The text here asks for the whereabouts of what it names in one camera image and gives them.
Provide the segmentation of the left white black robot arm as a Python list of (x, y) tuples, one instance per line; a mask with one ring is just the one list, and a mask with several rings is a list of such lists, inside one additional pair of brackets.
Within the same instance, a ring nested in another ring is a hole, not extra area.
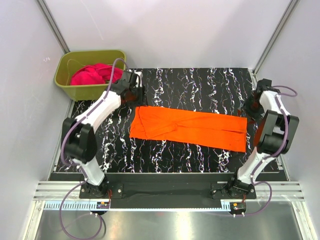
[(120, 106), (145, 104), (142, 77), (140, 71), (125, 70), (85, 112), (62, 123), (60, 159), (64, 165), (75, 166), (82, 172), (84, 189), (93, 197), (103, 198), (109, 193), (108, 178), (96, 159), (96, 131)]

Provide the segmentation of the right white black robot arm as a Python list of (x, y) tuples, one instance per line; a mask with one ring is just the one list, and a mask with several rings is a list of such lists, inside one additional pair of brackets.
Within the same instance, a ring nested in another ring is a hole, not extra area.
[(252, 95), (239, 107), (239, 113), (258, 124), (254, 149), (234, 176), (223, 188), (232, 199), (241, 199), (254, 193), (257, 176), (279, 155), (286, 154), (293, 142), (300, 119), (289, 113), (282, 102), (281, 87), (263, 78)]

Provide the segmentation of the orange t shirt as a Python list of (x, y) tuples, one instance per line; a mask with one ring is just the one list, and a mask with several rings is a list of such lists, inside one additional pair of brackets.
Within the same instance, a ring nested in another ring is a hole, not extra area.
[(140, 106), (135, 110), (129, 137), (244, 153), (247, 146), (247, 119), (219, 113)]

